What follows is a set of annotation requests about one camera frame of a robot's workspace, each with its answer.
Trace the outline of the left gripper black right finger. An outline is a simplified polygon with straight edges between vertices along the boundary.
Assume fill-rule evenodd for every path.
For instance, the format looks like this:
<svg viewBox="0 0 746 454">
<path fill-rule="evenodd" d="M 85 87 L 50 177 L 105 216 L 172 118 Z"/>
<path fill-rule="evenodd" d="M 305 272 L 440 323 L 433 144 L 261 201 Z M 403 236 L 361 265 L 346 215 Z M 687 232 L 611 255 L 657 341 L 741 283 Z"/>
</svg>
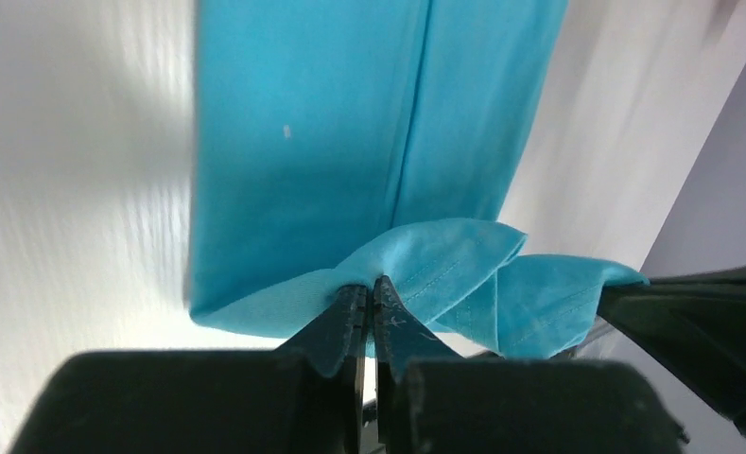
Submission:
<svg viewBox="0 0 746 454">
<path fill-rule="evenodd" d="M 614 361 L 465 358 L 374 284 L 377 438 L 389 453 L 679 453 L 682 426 Z"/>
</svg>

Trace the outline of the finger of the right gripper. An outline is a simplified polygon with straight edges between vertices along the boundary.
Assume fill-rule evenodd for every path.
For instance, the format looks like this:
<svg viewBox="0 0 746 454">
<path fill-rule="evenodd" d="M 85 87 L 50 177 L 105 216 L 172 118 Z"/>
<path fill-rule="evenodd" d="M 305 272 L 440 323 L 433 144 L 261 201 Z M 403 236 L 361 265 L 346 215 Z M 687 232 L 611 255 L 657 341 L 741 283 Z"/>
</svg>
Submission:
<svg viewBox="0 0 746 454">
<path fill-rule="evenodd" d="M 746 438 L 746 266 L 608 287 L 598 315 Z"/>
</svg>

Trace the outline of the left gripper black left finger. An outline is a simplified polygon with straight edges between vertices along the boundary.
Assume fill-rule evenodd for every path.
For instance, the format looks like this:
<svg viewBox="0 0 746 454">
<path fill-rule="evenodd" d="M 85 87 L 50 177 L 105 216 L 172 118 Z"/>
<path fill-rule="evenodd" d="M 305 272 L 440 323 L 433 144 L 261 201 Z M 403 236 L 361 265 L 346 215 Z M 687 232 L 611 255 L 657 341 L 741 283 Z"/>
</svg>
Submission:
<svg viewBox="0 0 746 454">
<path fill-rule="evenodd" d="M 356 453 L 368 290 L 346 286 L 273 350 L 96 351 L 67 359 L 15 453 Z"/>
</svg>

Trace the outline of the teal t shirt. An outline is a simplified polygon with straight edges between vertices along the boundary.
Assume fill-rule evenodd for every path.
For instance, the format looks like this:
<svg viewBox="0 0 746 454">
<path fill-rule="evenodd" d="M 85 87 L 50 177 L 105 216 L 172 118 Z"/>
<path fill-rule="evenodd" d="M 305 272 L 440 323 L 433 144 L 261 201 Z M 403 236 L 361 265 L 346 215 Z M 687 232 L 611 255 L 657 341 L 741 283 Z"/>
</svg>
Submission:
<svg viewBox="0 0 746 454">
<path fill-rule="evenodd" d="M 386 275 L 420 322 L 512 358 L 581 342 L 645 277 L 525 254 L 498 221 L 564 1 L 203 1 L 195 323 L 288 338 Z"/>
</svg>

